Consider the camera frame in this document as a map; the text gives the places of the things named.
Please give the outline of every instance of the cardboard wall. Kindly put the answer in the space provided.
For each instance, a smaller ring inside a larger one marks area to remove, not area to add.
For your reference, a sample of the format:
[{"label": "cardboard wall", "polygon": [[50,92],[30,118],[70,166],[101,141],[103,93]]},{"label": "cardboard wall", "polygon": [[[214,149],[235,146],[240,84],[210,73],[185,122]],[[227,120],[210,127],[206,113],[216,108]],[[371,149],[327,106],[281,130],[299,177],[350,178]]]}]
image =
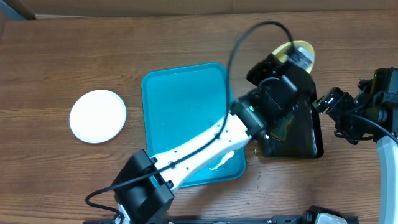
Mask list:
[{"label": "cardboard wall", "polygon": [[33,14],[162,16],[282,11],[397,9],[397,0],[8,0]]}]

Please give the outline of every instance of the wooden tabletop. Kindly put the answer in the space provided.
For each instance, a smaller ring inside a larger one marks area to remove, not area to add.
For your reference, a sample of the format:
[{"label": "wooden tabletop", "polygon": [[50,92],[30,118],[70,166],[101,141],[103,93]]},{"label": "wooden tabletop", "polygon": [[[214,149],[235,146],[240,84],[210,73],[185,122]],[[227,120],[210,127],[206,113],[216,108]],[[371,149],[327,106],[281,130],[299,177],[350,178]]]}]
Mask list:
[{"label": "wooden tabletop", "polygon": [[[87,194],[109,185],[127,159],[145,149],[141,80],[153,70],[225,64],[234,39],[259,21],[285,24],[316,51],[318,95],[339,86],[358,93],[359,78],[398,66],[396,12],[341,11],[221,16],[7,21],[0,41],[0,222],[81,223],[113,214],[90,208]],[[236,96],[246,72],[287,39],[264,27],[242,45],[233,66]],[[68,124],[74,102],[91,90],[119,94],[128,108],[121,134],[82,143]],[[322,116],[325,154],[317,160],[266,159],[246,149],[244,175],[177,192],[168,215],[205,218],[301,214],[310,205],[377,223],[380,170],[373,142],[350,145]],[[94,202],[116,206],[113,194]]]}]

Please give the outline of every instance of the blue plastic tray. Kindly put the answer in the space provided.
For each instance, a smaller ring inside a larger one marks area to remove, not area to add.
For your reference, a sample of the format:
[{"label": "blue plastic tray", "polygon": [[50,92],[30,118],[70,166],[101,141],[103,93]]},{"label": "blue plastic tray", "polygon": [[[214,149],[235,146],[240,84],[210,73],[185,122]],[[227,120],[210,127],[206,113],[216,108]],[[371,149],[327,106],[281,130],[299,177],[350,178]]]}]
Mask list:
[{"label": "blue plastic tray", "polygon": [[[149,156],[187,142],[223,117],[225,77],[226,69],[218,63],[150,72],[144,77],[142,104]],[[220,166],[222,157],[190,177],[182,187],[236,179],[243,174],[243,148]]]}]

